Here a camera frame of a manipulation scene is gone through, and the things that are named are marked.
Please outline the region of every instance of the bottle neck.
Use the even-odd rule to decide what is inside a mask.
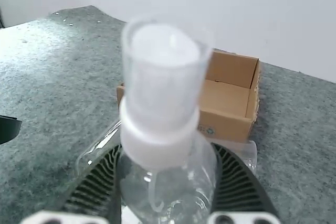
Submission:
[[[195,137],[199,109],[178,129],[161,131],[149,129],[130,116],[127,99],[120,103],[121,144],[125,153],[135,163],[149,170],[163,170],[183,165]]]

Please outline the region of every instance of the printed label on box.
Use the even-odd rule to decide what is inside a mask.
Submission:
[[[207,134],[209,136],[215,135],[214,128],[202,124],[198,125],[198,131],[202,132],[203,134]]]

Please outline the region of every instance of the clear plastic bottle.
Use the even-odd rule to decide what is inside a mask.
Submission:
[[[128,23],[122,45],[123,201],[144,224],[205,223],[216,155],[197,131],[197,104],[211,40],[199,25],[157,15]]]
[[[216,184],[216,156],[200,133],[195,132],[182,166],[150,172],[125,153],[118,166],[123,200],[143,224],[206,223]]]

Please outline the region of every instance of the clear plastic cap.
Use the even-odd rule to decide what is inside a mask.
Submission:
[[[132,121],[168,132],[189,121],[212,55],[209,33],[187,19],[152,15],[127,23],[122,50]]]

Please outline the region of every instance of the black object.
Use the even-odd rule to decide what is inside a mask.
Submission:
[[[213,146],[217,153],[218,175],[211,212],[260,211],[278,216],[265,190],[244,162],[227,148]]]
[[[211,212],[265,211],[276,216],[266,192],[243,161],[220,145],[213,147],[218,159],[218,178]],[[111,224],[120,224],[121,197],[116,172],[121,150],[121,145],[117,145],[91,164],[50,210],[101,216]]]
[[[10,116],[0,115],[0,144],[4,144],[19,134],[22,121]]]

